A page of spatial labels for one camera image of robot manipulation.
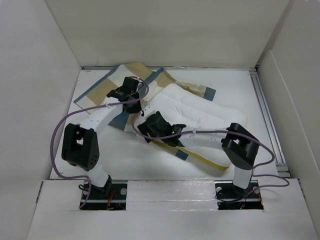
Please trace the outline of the white pillow yellow edge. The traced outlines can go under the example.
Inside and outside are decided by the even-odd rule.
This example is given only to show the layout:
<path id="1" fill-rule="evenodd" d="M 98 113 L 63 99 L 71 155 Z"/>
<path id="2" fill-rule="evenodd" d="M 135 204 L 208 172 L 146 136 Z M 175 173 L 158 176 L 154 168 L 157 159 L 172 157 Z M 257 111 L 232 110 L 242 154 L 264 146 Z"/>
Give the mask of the white pillow yellow edge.
<path id="1" fill-rule="evenodd" d="M 242 127 L 248 124 L 245 112 L 204 99 L 174 83 L 155 95 L 145 107 L 159 111 L 172 125 L 185 124 L 192 128 L 215 130 L 227 128 L 231 123 L 238 123 Z M 220 171 L 231 166 L 231 161 L 220 149 L 201 146 L 172 147 L 161 140 L 154 140 L 152 143 L 182 160 L 193 157 Z"/>

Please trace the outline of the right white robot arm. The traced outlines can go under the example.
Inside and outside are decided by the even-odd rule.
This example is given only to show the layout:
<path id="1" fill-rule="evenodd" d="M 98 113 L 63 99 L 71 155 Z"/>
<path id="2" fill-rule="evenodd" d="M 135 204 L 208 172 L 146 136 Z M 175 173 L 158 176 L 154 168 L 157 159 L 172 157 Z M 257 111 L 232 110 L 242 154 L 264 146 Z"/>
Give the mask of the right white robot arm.
<path id="1" fill-rule="evenodd" d="M 231 186 L 219 193 L 230 199 L 248 194 L 259 141 L 240 124 L 233 122 L 227 128 L 214 130 L 193 128 L 186 124 L 170 124 L 156 111 L 138 113 L 132 127 L 147 143 L 160 140 L 171 147 L 203 147 L 222 151 L 234 165 L 234 177 Z"/>

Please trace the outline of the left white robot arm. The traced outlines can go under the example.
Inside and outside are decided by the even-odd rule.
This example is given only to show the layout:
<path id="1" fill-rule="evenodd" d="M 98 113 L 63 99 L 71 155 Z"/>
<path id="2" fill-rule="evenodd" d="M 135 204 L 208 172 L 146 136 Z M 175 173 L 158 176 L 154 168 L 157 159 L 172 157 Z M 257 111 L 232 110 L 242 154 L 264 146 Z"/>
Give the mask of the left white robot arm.
<path id="1" fill-rule="evenodd" d="M 78 124 L 69 123 L 64 129 L 61 158 L 87 173 L 91 186 L 82 187 L 88 193 L 95 192 L 107 198 L 112 191 L 111 176 L 98 164 L 100 157 L 98 136 L 106 126 L 123 112 L 138 113 L 141 107 L 139 85 L 142 79 L 125 77 L 120 87 L 111 90 L 101 105 Z"/>

